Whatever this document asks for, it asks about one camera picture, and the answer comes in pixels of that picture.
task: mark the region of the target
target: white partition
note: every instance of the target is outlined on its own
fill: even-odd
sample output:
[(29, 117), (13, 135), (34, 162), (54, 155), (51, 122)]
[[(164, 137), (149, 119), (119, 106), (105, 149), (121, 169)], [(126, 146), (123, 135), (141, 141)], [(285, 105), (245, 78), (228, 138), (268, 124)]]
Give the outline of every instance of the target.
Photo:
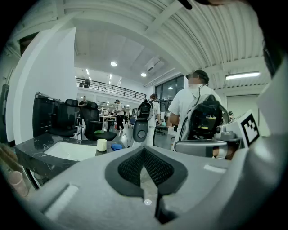
[(14, 73), (18, 75), (15, 77), (18, 84), (13, 103), (16, 144), (33, 138), (32, 113), (36, 92), (62, 101), (77, 98), (74, 74), (75, 32), (76, 28), (42, 31), (35, 38), (33, 46), (27, 48), (30, 55), (22, 56), (25, 60), (21, 60), (21, 66)]
[(248, 110), (252, 110), (254, 119), (259, 127), (261, 136), (269, 136), (270, 131), (267, 126), (266, 120), (262, 113), (259, 111), (257, 105), (258, 95), (244, 95), (227, 97), (228, 111), (232, 111), (234, 118), (244, 114)]

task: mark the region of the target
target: fluorescent light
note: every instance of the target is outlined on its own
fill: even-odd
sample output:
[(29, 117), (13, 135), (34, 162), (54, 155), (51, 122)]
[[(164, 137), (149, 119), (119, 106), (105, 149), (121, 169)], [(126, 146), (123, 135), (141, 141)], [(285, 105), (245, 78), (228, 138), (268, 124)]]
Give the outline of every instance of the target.
[(250, 72), (250, 73), (241, 73), (241, 74), (230, 74), (226, 76), (226, 80), (243, 78), (243, 77), (257, 77), (260, 75), (260, 72)]

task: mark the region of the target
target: cup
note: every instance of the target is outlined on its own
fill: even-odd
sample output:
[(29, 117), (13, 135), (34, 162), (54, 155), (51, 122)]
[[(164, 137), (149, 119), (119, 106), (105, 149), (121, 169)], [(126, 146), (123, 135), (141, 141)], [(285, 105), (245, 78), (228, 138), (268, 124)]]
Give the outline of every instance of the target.
[(18, 192), (18, 194), (22, 197), (25, 197), (28, 195), (28, 188), (23, 180), (22, 173), (18, 171), (14, 171), (9, 174), (8, 176), (8, 182), (12, 187)]
[(99, 139), (97, 141), (97, 151), (104, 152), (107, 150), (107, 140), (106, 139)]

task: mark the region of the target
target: person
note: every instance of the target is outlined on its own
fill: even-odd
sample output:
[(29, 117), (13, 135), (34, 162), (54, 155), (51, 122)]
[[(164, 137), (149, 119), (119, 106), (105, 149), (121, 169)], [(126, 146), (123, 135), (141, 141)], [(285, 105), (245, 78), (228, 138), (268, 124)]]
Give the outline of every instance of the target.
[(79, 110), (79, 117), (80, 117), (80, 120), (79, 120), (79, 123), (80, 125), (82, 125), (82, 120), (83, 120), (83, 111), (82, 111), (82, 107), (86, 106), (87, 105), (87, 100), (86, 100), (86, 96), (83, 97), (83, 100), (79, 102), (79, 107), (80, 107), (80, 110)]
[(133, 147), (140, 146), (142, 144), (147, 145), (147, 146), (153, 145), (154, 132), (155, 132), (155, 128), (156, 128), (156, 117), (157, 117), (158, 121), (161, 120), (160, 119), (160, 105), (157, 102), (157, 94), (155, 94), (155, 93), (151, 94), (149, 101), (152, 102), (154, 113), (153, 113), (152, 117), (148, 120), (149, 128), (147, 131), (146, 140), (142, 143), (134, 142), (132, 145)]
[(89, 78), (85, 79), (85, 83), (84, 83), (84, 88), (89, 88), (90, 87), (90, 80)]
[(189, 106), (191, 102), (199, 97), (199, 92), (201, 95), (214, 95), (215, 99), (221, 104), (220, 97), (213, 89), (208, 87), (209, 77), (205, 71), (196, 70), (194, 73), (188, 74), (186, 77), (189, 81), (189, 87), (180, 90), (168, 108), (170, 111), (170, 122), (174, 125), (178, 125), (174, 144), (179, 140), (182, 124), (187, 116)]
[(125, 121), (125, 123), (128, 121), (128, 116), (127, 116), (126, 111), (124, 111), (124, 121)]
[(138, 109), (135, 109), (135, 110), (134, 110), (134, 113), (133, 113), (133, 117), (134, 117), (134, 118), (137, 117), (137, 110), (138, 110)]
[(233, 121), (234, 120), (233, 113), (230, 111), (228, 115), (229, 115), (229, 122)]
[(118, 104), (118, 110), (116, 110), (116, 113), (117, 113), (117, 131), (120, 131), (120, 127), (121, 127), (121, 131), (123, 132), (123, 129), (124, 129), (123, 119), (124, 119), (125, 106), (123, 105), (123, 103), (120, 103), (120, 101), (118, 99), (115, 101), (115, 104)]

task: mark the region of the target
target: black desk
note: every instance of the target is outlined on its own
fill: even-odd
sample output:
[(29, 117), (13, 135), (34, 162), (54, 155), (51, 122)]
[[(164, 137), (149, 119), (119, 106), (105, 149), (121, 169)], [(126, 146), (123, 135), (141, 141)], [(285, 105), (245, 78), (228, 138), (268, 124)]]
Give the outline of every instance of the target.
[[(30, 171), (36, 172), (41, 176), (45, 176), (51, 179), (78, 161), (64, 159), (48, 155), (45, 152), (55, 145), (57, 142), (68, 142), (78, 145), (90, 145), (96, 146), (97, 141), (82, 140), (79, 142), (77, 139), (61, 137), (49, 133), (45, 133), (28, 141), (25, 141), (15, 146), (15, 152), (19, 163), (24, 167), (31, 183), (37, 188), (34, 178)], [(96, 151), (95, 156), (113, 152), (111, 145), (117, 143), (121, 144), (123, 148), (125, 146), (122, 142), (107, 142), (107, 150), (104, 152)]]

